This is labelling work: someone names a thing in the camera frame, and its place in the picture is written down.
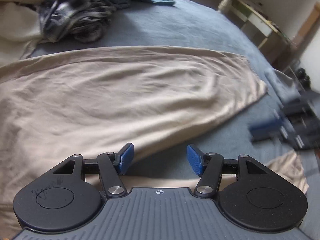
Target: patterned fabric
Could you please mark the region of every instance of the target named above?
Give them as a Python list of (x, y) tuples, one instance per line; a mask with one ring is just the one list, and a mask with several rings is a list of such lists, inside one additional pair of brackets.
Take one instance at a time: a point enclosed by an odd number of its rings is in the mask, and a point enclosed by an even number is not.
[(83, 43), (92, 42), (103, 35), (112, 13), (128, 6), (119, 7), (109, 0), (45, 0), (40, 7), (40, 27), (51, 42), (67, 34)]

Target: blue object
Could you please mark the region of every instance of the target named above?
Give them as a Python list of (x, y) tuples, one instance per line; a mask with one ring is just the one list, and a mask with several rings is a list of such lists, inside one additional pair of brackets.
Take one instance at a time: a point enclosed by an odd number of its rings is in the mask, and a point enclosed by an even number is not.
[(251, 141), (257, 142), (277, 137), (283, 125), (284, 119), (276, 116), (266, 121), (256, 122), (249, 126), (249, 131), (252, 135)]
[(187, 159), (195, 174), (202, 176), (204, 173), (204, 166), (202, 165), (201, 157), (190, 145), (187, 146)]
[(124, 175), (134, 157), (134, 146), (131, 144), (126, 151), (121, 155), (120, 164), (116, 167), (118, 174)]

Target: screw head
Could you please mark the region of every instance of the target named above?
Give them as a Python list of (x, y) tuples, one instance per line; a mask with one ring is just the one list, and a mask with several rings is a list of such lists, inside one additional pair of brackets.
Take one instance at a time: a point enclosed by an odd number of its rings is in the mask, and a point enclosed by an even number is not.
[(197, 188), (197, 191), (200, 194), (209, 194), (213, 191), (212, 187), (209, 186), (200, 186), (199, 188)]
[(124, 192), (124, 188), (123, 187), (120, 187), (120, 186), (113, 186), (113, 187), (110, 187), (108, 189), (109, 193), (113, 194), (113, 195), (118, 195), (118, 194), (121, 194), (122, 192)]

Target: beige sheet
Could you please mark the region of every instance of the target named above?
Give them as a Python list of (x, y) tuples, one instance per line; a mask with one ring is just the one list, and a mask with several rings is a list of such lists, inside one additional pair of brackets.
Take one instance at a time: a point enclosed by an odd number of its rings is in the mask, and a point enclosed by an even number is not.
[(137, 160), (218, 126), (265, 92), (245, 57), (206, 49), (95, 48), (1, 67), (0, 210), (72, 154), (95, 158), (132, 142)]

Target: blue gripper pad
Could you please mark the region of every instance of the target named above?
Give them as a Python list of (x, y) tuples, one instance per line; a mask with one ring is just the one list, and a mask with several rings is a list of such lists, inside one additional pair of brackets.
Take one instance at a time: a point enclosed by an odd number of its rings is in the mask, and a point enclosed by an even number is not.
[(187, 159), (195, 174), (202, 176), (204, 173), (204, 166), (202, 164), (201, 157), (190, 145), (187, 146)]
[(249, 126), (249, 131), (256, 132), (259, 130), (279, 130), (283, 125), (284, 120), (282, 118), (270, 118), (269, 120), (265, 120), (263, 122), (258, 122), (256, 124), (252, 124)]
[(121, 155), (120, 164), (116, 167), (116, 171), (119, 175), (124, 175), (134, 157), (134, 146), (131, 144), (126, 151)]

